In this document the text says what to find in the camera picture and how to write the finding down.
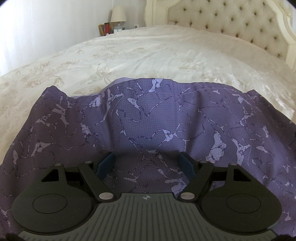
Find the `red bottle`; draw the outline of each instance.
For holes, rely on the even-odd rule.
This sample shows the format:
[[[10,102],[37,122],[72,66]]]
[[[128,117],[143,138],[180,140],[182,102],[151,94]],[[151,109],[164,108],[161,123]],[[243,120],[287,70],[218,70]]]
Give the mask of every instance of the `red bottle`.
[[[110,33],[110,23],[105,23],[105,36]]]

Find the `metal screw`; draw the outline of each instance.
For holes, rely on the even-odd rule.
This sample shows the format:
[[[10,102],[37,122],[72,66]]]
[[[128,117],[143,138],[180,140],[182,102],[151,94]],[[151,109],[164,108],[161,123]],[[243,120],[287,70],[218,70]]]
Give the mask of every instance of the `metal screw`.
[[[99,198],[102,200],[110,200],[114,197],[114,195],[110,192],[103,192],[99,195]]]
[[[181,198],[185,200],[191,200],[195,198],[195,195],[191,192],[183,192],[181,193]]]

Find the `round pad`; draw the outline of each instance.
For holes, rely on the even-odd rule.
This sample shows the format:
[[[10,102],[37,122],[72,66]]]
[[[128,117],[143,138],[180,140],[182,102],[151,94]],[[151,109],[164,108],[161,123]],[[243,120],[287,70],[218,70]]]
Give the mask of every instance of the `round pad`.
[[[52,234],[79,226],[92,208],[91,198],[84,191],[58,182],[40,182],[15,199],[12,214],[25,230]]]
[[[45,194],[35,199],[33,208],[44,214],[57,213],[67,205],[67,199],[59,194]]]
[[[239,184],[216,188],[205,194],[200,207],[214,226],[240,234],[265,231],[281,216],[279,200],[256,185],[254,188],[244,188]]]
[[[253,213],[261,206],[257,197],[244,193],[230,196],[227,198],[226,203],[231,210],[238,213]]]

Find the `cream bedspread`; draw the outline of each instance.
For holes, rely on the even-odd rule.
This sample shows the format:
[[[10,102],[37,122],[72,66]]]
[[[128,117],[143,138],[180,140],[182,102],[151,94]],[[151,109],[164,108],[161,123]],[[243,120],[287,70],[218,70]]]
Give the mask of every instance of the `cream bedspread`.
[[[46,87],[55,85],[69,96],[87,95],[121,77],[255,89],[296,123],[296,75],[265,50],[191,28],[139,28],[77,44],[0,77],[0,164]]]

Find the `tufted headboard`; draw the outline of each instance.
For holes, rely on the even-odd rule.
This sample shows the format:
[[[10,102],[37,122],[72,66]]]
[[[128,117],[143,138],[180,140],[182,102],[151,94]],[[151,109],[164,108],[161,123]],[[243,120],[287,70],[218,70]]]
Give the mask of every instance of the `tufted headboard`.
[[[241,38],[296,71],[296,35],[283,0],[147,0],[146,26],[174,24]]]

